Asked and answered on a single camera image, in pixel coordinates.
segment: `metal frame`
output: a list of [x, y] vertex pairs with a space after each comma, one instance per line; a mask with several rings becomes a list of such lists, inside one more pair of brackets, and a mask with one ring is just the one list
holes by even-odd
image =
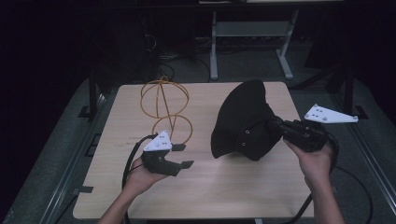
[[53, 191], [51, 195], [51, 199], [49, 201], [49, 204], [43, 214], [43, 216], [40, 219], [40, 224], [43, 223], [53, 223], [56, 219], [56, 215], [58, 212], [58, 209], [60, 208], [64, 197], [66, 195], [66, 191], [70, 186], [70, 183], [73, 179], [73, 174], [76, 171], [76, 167], [78, 165], [79, 159], [84, 155], [85, 149], [89, 146], [91, 141], [89, 140], [92, 136], [95, 135], [94, 127], [97, 123], [97, 120], [100, 118], [100, 115], [102, 114], [102, 109], [106, 103], [106, 98], [103, 94], [99, 94], [98, 96], [95, 94], [95, 98], [93, 99], [92, 95], [90, 94], [90, 105], [92, 105], [92, 101], [94, 100], [94, 105], [95, 105], [95, 112], [94, 114], [91, 114], [88, 118], [87, 126], [85, 127], [85, 130], [83, 132], [83, 135], [79, 139], [79, 144], [78, 147], [76, 147], [75, 151], [73, 152], [73, 155], [67, 164], [66, 169], [64, 170], [64, 174], [62, 175], [57, 187]]
[[[342, 107], [343, 103], [339, 98], [334, 96], [332, 98], [335, 104], [338, 104]], [[359, 145], [359, 149], [361, 150], [361, 155], [363, 156], [364, 161], [367, 164], [370, 172], [373, 175], [373, 178], [377, 185], [379, 186], [382, 194], [387, 200], [390, 209], [393, 214], [396, 215], [396, 189], [390, 183], [387, 175], [384, 173], [381, 165], [378, 160], [375, 158], [373, 154], [373, 150], [370, 148], [369, 144], [364, 139], [361, 134], [361, 130], [354, 124], [346, 124], [348, 130], [351, 132], [355, 142]]]
[[284, 36], [285, 42], [282, 48], [276, 50], [276, 55], [286, 79], [293, 79], [293, 74], [285, 56], [298, 13], [299, 10], [294, 10], [290, 21], [217, 21], [217, 12], [214, 11], [212, 21], [212, 50], [210, 52], [210, 78], [212, 80], [219, 78], [218, 59], [216, 56], [217, 36]]

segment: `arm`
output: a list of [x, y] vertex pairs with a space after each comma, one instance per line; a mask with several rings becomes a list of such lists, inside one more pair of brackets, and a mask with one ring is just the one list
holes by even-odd
[[113, 204], [108, 207], [98, 223], [121, 223], [123, 216], [134, 199], [148, 190], [156, 182], [166, 178], [166, 175], [158, 175], [149, 172], [141, 165], [142, 163], [140, 158], [132, 163], [131, 173], [129, 173], [124, 189]]
[[329, 178], [332, 165], [332, 149], [325, 145], [320, 151], [307, 153], [297, 146], [285, 142], [297, 155], [305, 176], [305, 183], [311, 189], [317, 223], [345, 223], [332, 193]]

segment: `tabletop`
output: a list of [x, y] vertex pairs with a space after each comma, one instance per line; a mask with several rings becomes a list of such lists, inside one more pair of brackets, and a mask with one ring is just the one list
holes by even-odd
[[[164, 92], [170, 113], [179, 113], [186, 119], [177, 119], [172, 142], [184, 141], [191, 131], [186, 149], [170, 152], [169, 161], [194, 161], [190, 169], [181, 170], [155, 184], [135, 199], [128, 210], [130, 218], [257, 218], [294, 217], [309, 195], [297, 157], [279, 141], [259, 161], [250, 161], [238, 153], [214, 159], [210, 136], [215, 127], [219, 109], [227, 95], [240, 83], [182, 84], [186, 95], [173, 85], [165, 85]], [[286, 85], [282, 82], [264, 82], [266, 100], [282, 119], [299, 119]], [[120, 87], [108, 116], [100, 142], [84, 181], [93, 187], [91, 193], [80, 193], [74, 216], [81, 219], [99, 218], [121, 191], [122, 173], [134, 144], [151, 134], [157, 119], [149, 117], [142, 107], [155, 111], [156, 91], [143, 98], [142, 85]], [[160, 114], [164, 106], [160, 105]], [[155, 132], [169, 129], [163, 120]], [[135, 157], [142, 153], [144, 142]], [[313, 216], [310, 205], [304, 217]]]

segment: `orange wire sculpture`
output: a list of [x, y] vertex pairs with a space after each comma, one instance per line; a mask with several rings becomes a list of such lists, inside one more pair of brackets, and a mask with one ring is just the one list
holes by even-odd
[[[185, 104], [182, 106], [182, 108], [181, 108], [180, 110], [178, 110], [175, 114], [171, 114], [171, 113], [169, 112], [168, 103], [167, 103], [167, 101], [166, 101], [166, 96], [165, 96], [165, 91], [164, 91], [164, 89], [163, 89], [163, 85], [167, 85], [167, 84], [177, 87], [177, 88], [180, 89], [180, 90], [184, 93], [184, 95], [186, 96], [186, 103], [185, 103]], [[155, 111], [156, 111], [156, 113], [155, 113], [155, 115], [151, 115], [151, 114], [150, 114], [147, 110], [145, 110], [145, 108], [143, 107], [143, 99], [144, 99], [146, 93], [148, 93], [148, 91], [152, 90], [154, 87], [157, 87], [156, 100], [155, 100]], [[162, 94], [163, 102], [164, 102], [164, 104], [165, 104], [165, 109], [166, 109], [166, 115], [165, 115], [165, 116], [160, 116], [160, 113], [159, 113], [159, 97], [160, 97], [160, 92], [161, 92], [161, 94]], [[170, 126], [171, 126], [171, 134], [170, 134], [169, 137], [170, 137], [170, 139], [172, 140], [172, 136], [173, 136], [173, 133], [174, 133], [174, 130], [175, 130], [176, 120], [177, 120], [177, 118], [182, 118], [182, 119], [186, 120], [186, 121], [189, 123], [189, 125], [190, 125], [190, 134], [189, 134], [189, 136], [187, 137], [187, 139], [186, 139], [183, 143], [181, 143], [181, 144], [186, 144], [186, 143], [190, 140], [190, 138], [191, 138], [191, 136], [192, 136], [192, 124], [191, 124], [191, 122], [190, 122], [186, 117], [183, 117], [183, 116], [179, 115], [179, 113], [181, 113], [181, 111], [183, 111], [183, 110], [186, 108], [186, 106], [187, 106], [187, 104], [189, 103], [189, 100], [190, 100], [189, 92], [187, 91], [187, 89], [186, 89], [185, 87], [183, 87], [182, 85], [177, 84], [177, 83], [175, 83], [175, 82], [169, 81], [167, 77], [161, 77], [160, 80], [150, 81], [150, 82], [148, 82], [147, 84], [145, 84], [145, 85], [142, 87], [142, 90], [140, 91], [140, 96], [141, 96], [141, 97], [140, 97], [140, 107], [142, 108], [142, 111], [143, 111], [147, 116], [152, 117], [152, 118], [154, 118], [154, 119], [158, 119], [157, 122], [155, 122], [154, 126], [153, 126], [152, 129], [151, 129], [151, 133], [154, 133], [154, 130], [155, 130], [157, 124], [160, 123], [163, 119], [169, 119], [169, 123], [170, 123]]]

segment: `wire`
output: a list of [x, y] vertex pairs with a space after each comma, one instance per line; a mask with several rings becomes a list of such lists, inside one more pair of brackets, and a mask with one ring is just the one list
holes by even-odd
[[364, 192], [366, 193], [367, 199], [369, 200], [369, 204], [370, 204], [370, 212], [369, 212], [369, 216], [367, 217], [366, 220], [366, 224], [369, 224], [373, 218], [373, 210], [374, 210], [374, 206], [373, 206], [373, 198], [369, 192], [369, 190], [364, 186], [364, 184], [352, 173], [350, 173], [349, 171], [347, 171], [346, 169], [340, 167], [340, 166], [335, 166], [335, 168], [337, 168], [338, 170], [344, 172], [345, 174], [349, 175], [350, 177], [352, 177], [353, 179], [355, 179], [359, 185], [361, 185], [361, 187], [363, 188]]
[[153, 52], [155, 50], [155, 47], [157, 47], [157, 39], [155, 38], [154, 35], [145, 35], [145, 37], [151, 37], [154, 40], [152, 47], [147, 49], [149, 52]]
[[199, 42], [205, 41], [202, 45], [195, 47], [195, 51], [200, 51], [201, 49], [207, 49], [210, 47], [210, 44], [212, 43], [212, 39], [210, 37], [196, 37], [195, 40], [197, 41], [197, 44]]
[[309, 194], [309, 196], [306, 198], [305, 202], [303, 203], [303, 206], [301, 206], [300, 210], [298, 211], [297, 215], [294, 218], [292, 218], [291, 220], [284, 222], [283, 224], [291, 224], [291, 223], [295, 223], [296, 221], [298, 221], [298, 219], [300, 219], [300, 217], [303, 215], [306, 208], [308, 207], [308, 205], [311, 202], [312, 202], [312, 194]]
[[208, 78], [207, 78], [207, 83], [209, 83], [210, 82], [210, 68], [209, 68], [209, 66], [207, 65], [207, 63], [205, 63], [203, 60], [201, 60], [201, 59], [195, 59], [196, 61], [198, 61], [198, 62], [200, 62], [200, 63], [203, 63], [204, 64], [204, 66], [205, 66], [205, 68], [206, 68], [206, 71], [207, 71], [207, 73], [209, 74], [209, 76], [208, 76]]
[[[142, 143], [143, 143], [144, 141], [146, 141], [147, 139], [154, 139], [157, 135], [158, 135], [158, 134], [156, 134], [156, 133], [155, 133], [155, 134], [147, 135], [146, 137], [142, 138], [139, 142], [137, 142], [137, 143], [134, 145], [134, 148], [132, 149], [131, 154], [129, 155], [128, 161], [126, 162], [125, 169], [124, 169], [124, 172], [123, 172], [123, 175], [122, 175], [122, 185], [121, 185], [121, 188], [122, 188], [122, 189], [125, 187], [126, 180], [128, 179], [129, 173], [130, 173], [133, 169], [135, 169], [135, 168], [137, 168], [137, 167], [140, 166], [140, 165], [139, 165], [139, 166], [137, 166], [137, 167], [131, 169], [131, 164], [132, 164], [132, 161], [134, 160], [134, 155], [136, 154], [136, 151], [140, 148], [140, 145], [142, 145]], [[125, 213], [125, 215], [124, 215], [124, 221], [125, 221], [127, 224], [130, 224], [130, 223], [131, 223], [130, 220], [129, 220], [129, 217], [128, 217], [128, 211], [127, 211], [127, 212]]]
[[[165, 67], [169, 68], [172, 71], [172, 76], [169, 77], [168, 75], [166, 75], [166, 73], [163, 71], [163, 69], [161, 69], [161, 66], [165, 66]], [[171, 65], [168, 65], [166, 63], [160, 63], [158, 69], [160, 70], [161, 75], [165, 75], [168, 77], [169, 81], [173, 81], [173, 79], [175, 77], [175, 69]]]
[[[136, 167], [132, 168], [131, 170], [129, 170], [128, 173], [131, 173], [133, 170], [135, 170], [136, 168], [139, 168], [140, 166], [142, 166], [142, 164], [137, 165]], [[55, 224], [59, 223], [59, 221], [62, 219], [62, 217], [64, 217], [64, 214], [67, 212], [67, 210], [70, 208], [70, 206], [72, 205], [72, 203], [78, 198], [78, 195], [75, 195], [72, 200], [69, 202], [69, 204], [64, 208], [64, 210], [62, 211], [62, 213], [58, 216], [58, 218], [55, 220]]]

